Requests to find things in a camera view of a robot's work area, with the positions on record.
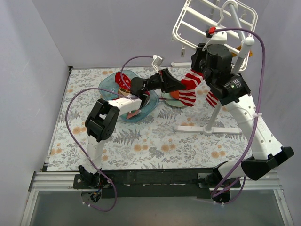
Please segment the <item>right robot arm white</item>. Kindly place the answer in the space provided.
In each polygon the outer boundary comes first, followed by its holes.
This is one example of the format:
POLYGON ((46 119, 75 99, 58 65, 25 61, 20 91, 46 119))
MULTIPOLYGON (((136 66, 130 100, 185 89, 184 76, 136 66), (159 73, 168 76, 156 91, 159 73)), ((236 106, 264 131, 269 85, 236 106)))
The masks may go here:
POLYGON ((254 103, 251 91, 238 72, 243 62, 239 58, 232 66, 232 53, 222 44, 200 43, 191 57, 192 69, 200 72, 217 97, 238 123, 248 140, 249 158, 238 162, 227 161, 213 168, 204 182, 218 187, 226 186, 230 178, 247 176, 258 180, 294 155, 291 147, 284 147, 272 134, 254 103))

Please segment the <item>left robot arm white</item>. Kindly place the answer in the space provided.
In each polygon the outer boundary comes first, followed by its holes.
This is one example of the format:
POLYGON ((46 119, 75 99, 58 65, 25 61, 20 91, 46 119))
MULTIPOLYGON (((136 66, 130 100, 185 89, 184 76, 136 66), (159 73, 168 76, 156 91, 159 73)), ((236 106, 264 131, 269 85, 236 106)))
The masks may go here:
POLYGON ((87 162, 79 166, 82 180, 89 188, 100 184, 101 160, 105 140, 114 132, 118 117, 146 106, 149 97, 147 91, 160 89, 163 93, 183 90, 186 85, 171 75, 168 69, 159 70, 153 76, 143 79, 131 79, 130 94, 116 100, 99 99, 88 115, 87 128, 87 162))

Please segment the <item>orange saucer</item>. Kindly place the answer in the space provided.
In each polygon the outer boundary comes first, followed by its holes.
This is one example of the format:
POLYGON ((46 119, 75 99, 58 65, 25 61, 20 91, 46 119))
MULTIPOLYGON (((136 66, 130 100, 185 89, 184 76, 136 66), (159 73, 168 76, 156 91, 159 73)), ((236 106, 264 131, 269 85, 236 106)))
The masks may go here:
POLYGON ((170 96, 176 100, 179 100, 179 91, 170 92, 170 96))

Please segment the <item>yellow sock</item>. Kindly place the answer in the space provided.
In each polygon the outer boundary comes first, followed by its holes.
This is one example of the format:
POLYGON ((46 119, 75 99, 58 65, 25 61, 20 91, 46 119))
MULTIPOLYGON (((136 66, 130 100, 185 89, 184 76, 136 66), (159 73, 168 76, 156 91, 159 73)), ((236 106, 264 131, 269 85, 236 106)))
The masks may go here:
POLYGON ((252 57, 252 56, 253 56, 253 52, 252 52, 252 50, 250 49, 250 46, 243 47, 243 50, 241 50, 241 49, 242 49, 242 47, 241 47, 241 46, 238 46, 238 47, 236 48, 236 50, 238 50, 240 53, 237 54, 237 53, 235 53, 235 52, 232 52, 232 56, 233 56, 233 57, 236 57, 236 56, 239 56, 239 57, 247 57, 247 56, 252 57))

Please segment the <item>light green plate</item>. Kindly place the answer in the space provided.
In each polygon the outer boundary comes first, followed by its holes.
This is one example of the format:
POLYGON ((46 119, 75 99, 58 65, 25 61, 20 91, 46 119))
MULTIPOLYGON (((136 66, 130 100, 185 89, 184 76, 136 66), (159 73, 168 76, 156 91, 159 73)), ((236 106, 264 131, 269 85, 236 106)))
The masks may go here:
POLYGON ((161 93, 161 96, 162 96, 162 100, 171 107, 182 108, 186 106, 177 98, 174 98, 171 93, 161 93))

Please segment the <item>red snowflake sock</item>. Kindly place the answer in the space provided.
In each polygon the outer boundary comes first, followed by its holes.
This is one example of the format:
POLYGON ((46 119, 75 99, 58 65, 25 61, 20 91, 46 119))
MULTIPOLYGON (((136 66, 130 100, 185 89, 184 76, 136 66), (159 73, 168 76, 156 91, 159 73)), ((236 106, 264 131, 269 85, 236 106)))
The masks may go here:
POLYGON ((119 87, 129 90, 131 87, 131 80, 125 75, 121 74, 121 72, 117 72, 115 74, 115 83, 119 85, 119 87))

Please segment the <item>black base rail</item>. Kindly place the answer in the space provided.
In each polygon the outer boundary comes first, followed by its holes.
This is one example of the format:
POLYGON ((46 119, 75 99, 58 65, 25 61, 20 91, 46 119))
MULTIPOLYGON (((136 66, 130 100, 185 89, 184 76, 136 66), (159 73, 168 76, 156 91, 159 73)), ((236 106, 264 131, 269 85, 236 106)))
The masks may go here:
POLYGON ((210 198, 214 184, 207 183, 212 168, 128 169, 89 173, 83 166, 73 181, 74 189, 97 189, 99 198, 196 197, 210 198))

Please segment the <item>white clip hanger rack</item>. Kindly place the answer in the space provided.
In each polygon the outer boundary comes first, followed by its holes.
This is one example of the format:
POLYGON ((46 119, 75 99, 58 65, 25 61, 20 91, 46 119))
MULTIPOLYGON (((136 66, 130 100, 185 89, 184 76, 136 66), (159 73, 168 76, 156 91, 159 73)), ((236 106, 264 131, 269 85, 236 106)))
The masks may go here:
POLYGON ((181 44, 184 57, 186 50, 206 42, 206 31, 211 27, 238 25, 254 32, 257 21, 255 9, 238 0, 187 0, 172 29, 172 41, 181 44))

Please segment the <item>teal plastic basin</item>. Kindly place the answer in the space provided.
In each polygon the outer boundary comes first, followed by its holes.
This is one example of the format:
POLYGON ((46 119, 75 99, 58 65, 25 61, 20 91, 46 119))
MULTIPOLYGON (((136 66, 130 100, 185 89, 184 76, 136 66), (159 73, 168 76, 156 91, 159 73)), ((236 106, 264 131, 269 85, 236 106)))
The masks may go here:
MULTIPOLYGON (((99 84, 98 88, 101 89, 99 92, 103 96, 102 99, 104 99, 106 101, 120 98, 116 94, 112 94, 112 93, 104 91, 104 89, 105 89, 105 90, 112 91, 113 93, 117 93, 119 85, 115 82, 115 75, 116 75, 116 73, 111 74, 109 77, 105 78, 99 84)), ((143 118, 145 118, 148 114, 150 114, 157 107, 157 105, 159 103, 158 95, 154 91, 149 91, 149 95, 150 95, 150 99, 149 99, 147 105, 141 109, 141 112, 138 115, 127 119, 127 113, 126 113, 126 114, 121 115, 119 118, 122 119, 123 121, 132 122, 132 123, 138 122, 138 121, 142 120, 143 118)))

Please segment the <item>metal drying stand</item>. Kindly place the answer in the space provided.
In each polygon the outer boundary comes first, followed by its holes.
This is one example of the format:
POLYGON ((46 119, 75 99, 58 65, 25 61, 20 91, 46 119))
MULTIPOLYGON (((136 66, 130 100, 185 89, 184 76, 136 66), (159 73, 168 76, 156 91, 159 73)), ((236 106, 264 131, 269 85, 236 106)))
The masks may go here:
MULTIPOLYGON (((216 28, 217 32, 225 31, 226 28, 216 28)), ((238 31, 238 38, 241 41, 240 46, 243 47, 250 46, 254 44, 254 39, 251 36, 245 36, 242 30, 238 31)), ((174 130, 176 132, 200 132, 206 135, 211 135, 213 133, 229 133, 229 134, 240 134, 241 129, 236 128, 218 128, 213 127, 213 123, 217 118, 217 115, 222 106, 229 103, 236 103, 239 98, 250 94, 250 89, 246 85, 243 78, 238 74, 241 65, 243 64, 245 58, 239 57, 235 65, 232 65, 232 47, 221 44, 209 45, 206 49, 211 55, 211 69, 212 76, 210 78, 205 78, 204 80, 210 91, 219 99, 219 103, 214 108, 214 112, 209 120, 209 123, 202 126, 175 126, 174 130)))

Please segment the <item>red white striped sock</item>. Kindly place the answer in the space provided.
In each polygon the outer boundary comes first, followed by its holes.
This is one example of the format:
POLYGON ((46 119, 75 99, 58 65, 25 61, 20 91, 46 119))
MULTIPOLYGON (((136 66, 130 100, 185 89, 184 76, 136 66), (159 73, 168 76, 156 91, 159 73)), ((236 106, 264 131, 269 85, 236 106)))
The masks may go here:
POLYGON ((193 107, 196 101, 196 87, 204 80, 201 72, 190 70, 181 83, 186 86, 185 89, 179 90, 179 101, 189 107, 193 107))

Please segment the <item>beige brown striped sock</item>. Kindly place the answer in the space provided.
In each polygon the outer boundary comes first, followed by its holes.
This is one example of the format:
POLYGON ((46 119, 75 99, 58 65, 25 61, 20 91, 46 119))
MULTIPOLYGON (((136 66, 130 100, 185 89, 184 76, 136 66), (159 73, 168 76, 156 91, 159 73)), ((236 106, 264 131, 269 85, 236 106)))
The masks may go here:
POLYGON ((130 94, 130 91, 127 89, 124 89, 122 87, 119 87, 118 94, 123 95, 123 96, 128 96, 130 94))

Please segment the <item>purple fork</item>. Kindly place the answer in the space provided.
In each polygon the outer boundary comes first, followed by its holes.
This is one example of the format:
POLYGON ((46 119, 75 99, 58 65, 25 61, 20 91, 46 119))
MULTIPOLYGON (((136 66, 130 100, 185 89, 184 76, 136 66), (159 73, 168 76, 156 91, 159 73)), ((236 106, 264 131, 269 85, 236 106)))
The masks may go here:
POLYGON ((174 98, 163 98, 163 97, 159 97, 159 100, 164 100, 164 101, 179 101, 178 99, 174 99, 174 98))

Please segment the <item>pink sock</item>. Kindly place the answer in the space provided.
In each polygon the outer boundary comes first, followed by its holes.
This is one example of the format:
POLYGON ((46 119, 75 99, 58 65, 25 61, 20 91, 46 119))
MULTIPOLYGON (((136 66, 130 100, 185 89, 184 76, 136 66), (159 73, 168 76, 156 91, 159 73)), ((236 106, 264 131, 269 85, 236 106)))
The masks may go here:
POLYGON ((132 117, 134 117, 134 116, 137 116, 137 115, 140 114, 140 113, 141 113, 141 110, 140 110, 140 109, 135 110, 135 111, 132 111, 132 112, 128 112, 128 113, 127 113, 127 119, 130 119, 130 118, 132 118, 132 117))

